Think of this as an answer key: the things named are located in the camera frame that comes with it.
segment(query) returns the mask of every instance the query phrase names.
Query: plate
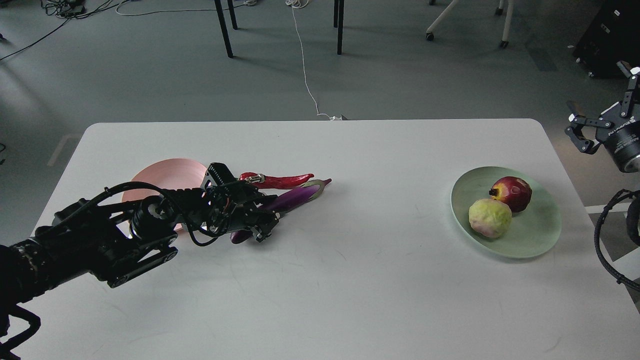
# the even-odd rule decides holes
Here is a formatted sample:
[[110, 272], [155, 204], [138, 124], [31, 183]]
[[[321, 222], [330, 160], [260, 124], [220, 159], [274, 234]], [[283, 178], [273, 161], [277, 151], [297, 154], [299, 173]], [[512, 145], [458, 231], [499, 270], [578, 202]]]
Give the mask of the plate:
[[[489, 189], [504, 176], [516, 176], [531, 186], [527, 208], [514, 215], [509, 230], [497, 239], [476, 233], [469, 224], [469, 207], [489, 198]], [[485, 249], [507, 258], [527, 259], [549, 251], [560, 237], [562, 219], [555, 200], [529, 176], [504, 167], [480, 167], [463, 174], [451, 192], [451, 209], [464, 232]]]
[[[169, 190], [199, 188], [206, 171], [207, 167], [192, 159], [167, 159], [147, 166], [131, 181], [143, 181]], [[122, 194], [122, 201], [141, 200], [151, 195], [158, 195], [158, 192], [151, 189], [128, 190]], [[176, 230], [180, 228], [180, 224], [175, 226]]]

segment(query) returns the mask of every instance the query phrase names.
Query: robotic arm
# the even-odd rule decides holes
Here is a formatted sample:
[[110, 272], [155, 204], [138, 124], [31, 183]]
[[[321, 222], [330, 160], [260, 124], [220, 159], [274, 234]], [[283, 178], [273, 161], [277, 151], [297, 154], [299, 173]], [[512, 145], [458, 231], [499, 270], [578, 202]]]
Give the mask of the robotic arm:
[[[622, 101], [603, 111], [597, 119], [587, 118], [576, 102], [568, 101], [572, 114], [569, 116], [570, 125], [564, 132], [578, 151], [594, 154], [602, 144], [620, 171], [637, 172], [640, 169], [640, 67], [630, 69], [623, 62], [619, 62], [618, 67], [629, 78]], [[584, 137], [582, 129], [585, 126], [596, 128], [597, 143]]]
[[[569, 116], [570, 125], [564, 132], [580, 152], [594, 154], [600, 145], [604, 145], [621, 172], [637, 172], [640, 170], [640, 67], [631, 69], [623, 61], [618, 62], [618, 67], [629, 79], [623, 99], [603, 111], [597, 119], [588, 119], [576, 102], [567, 102], [572, 114]], [[596, 128], [597, 143], [584, 137], [582, 129], [585, 126]], [[625, 277], [609, 264], [600, 248], [600, 230], [607, 214], [614, 205], [626, 199], [632, 199], [627, 211], [627, 235], [640, 246], [640, 190], [620, 190], [605, 205], [596, 221], [593, 241], [602, 266], [616, 278], [618, 284], [623, 283], [633, 290], [640, 291], [640, 284]]]
[[[257, 241], [270, 236], [280, 214], [277, 207], [269, 205], [279, 197], [260, 193], [250, 181], [256, 180], [237, 180], [225, 164], [212, 163], [201, 188], [165, 190], [147, 183], [120, 184], [56, 213], [52, 226], [39, 227], [34, 237], [9, 247], [0, 245], [0, 336], [8, 334], [9, 315], [29, 323], [27, 330], [0, 344], [0, 359], [18, 359], [11, 350], [40, 326], [39, 317], [18, 303], [86, 273], [112, 288], [120, 286], [178, 253], [171, 246], [177, 224], [186, 227], [198, 246], [236, 231], [251, 231]], [[135, 188], [149, 188], [160, 195], [99, 206], [109, 197]], [[298, 197], [295, 204], [287, 202], [286, 209], [308, 200]], [[125, 221], [129, 221], [131, 235], [117, 226]], [[194, 231], [211, 239], [199, 242]]]

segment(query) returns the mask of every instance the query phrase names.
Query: light green plate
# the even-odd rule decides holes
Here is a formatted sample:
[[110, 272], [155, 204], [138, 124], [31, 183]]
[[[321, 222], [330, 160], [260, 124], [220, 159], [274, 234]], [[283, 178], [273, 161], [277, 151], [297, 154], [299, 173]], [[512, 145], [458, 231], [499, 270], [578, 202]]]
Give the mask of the light green plate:
[[[478, 199], [489, 198], [489, 189], [504, 176], [516, 176], [531, 186], [531, 202], [515, 214], [506, 234], [489, 239], [476, 233], [469, 225], [469, 207]], [[503, 167], [475, 168], [462, 175], [451, 192], [451, 209], [460, 227], [474, 241], [490, 252], [507, 258], [533, 258], [549, 251], [560, 237], [560, 209], [535, 180], [516, 170]]]

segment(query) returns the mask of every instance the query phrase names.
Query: chair leg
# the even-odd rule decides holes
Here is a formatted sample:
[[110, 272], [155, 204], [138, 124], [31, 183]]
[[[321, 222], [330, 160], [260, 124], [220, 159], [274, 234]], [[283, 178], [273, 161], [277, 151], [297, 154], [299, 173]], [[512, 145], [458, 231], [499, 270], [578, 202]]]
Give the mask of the chair leg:
[[342, 26], [344, 25], [344, 0], [338, 0], [338, 55], [342, 55]]
[[234, 0], [227, 0], [227, 6], [229, 7], [229, 15], [231, 16], [231, 26], [234, 30], [238, 30], [238, 24], [236, 22], [236, 9], [234, 9]]
[[451, 4], [449, 4], [447, 8], [440, 14], [440, 16], [438, 16], [438, 18], [429, 26], [429, 28], [427, 28], [427, 38], [429, 38], [429, 34], [431, 34], [431, 38], [433, 39], [433, 30], [436, 29], [440, 21], [442, 21], [442, 19], [447, 16], [447, 14], [453, 9], [453, 7], [458, 4], [458, 1], [459, 0], [451, 1]]
[[503, 9], [504, 9], [504, 0], [500, 0], [500, 4], [498, 4], [498, 7], [495, 9], [495, 14], [498, 16], [502, 15]]
[[229, 41], [229, 33], [227, 32], [227, 23], [225, 22], [225, 14], [222, 12], [222, 4], [220, 0], [214, 0], [216, 4], [216, 13], [218, 13], [218, 21], [220, 22], [220, 30], [222, 31], [222, 39], [225, 41], [225, 47], [227, 48], [227, 56], [233, 58], [234, 54], [231, 51], [231, 42]]
[[513, 17], [513, 0], [509, 0], [507, 5], [507, 19], [504, 21], [504, 31], [502, 32], [501, 48], [507, 47], [509, 44], [509, 30], [511, 29], [511, 18]]

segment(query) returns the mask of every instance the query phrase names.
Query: red apple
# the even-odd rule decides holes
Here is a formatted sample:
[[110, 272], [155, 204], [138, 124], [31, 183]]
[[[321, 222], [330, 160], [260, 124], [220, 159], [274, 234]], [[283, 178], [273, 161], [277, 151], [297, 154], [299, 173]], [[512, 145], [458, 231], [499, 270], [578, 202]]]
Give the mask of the red apple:
[[507, 204], [512, 213], [519, 213], [527, 208], [531, 201], [531, 186], [515, 176], [505, 176], [493, 184], [489, 195], [492, 199]]

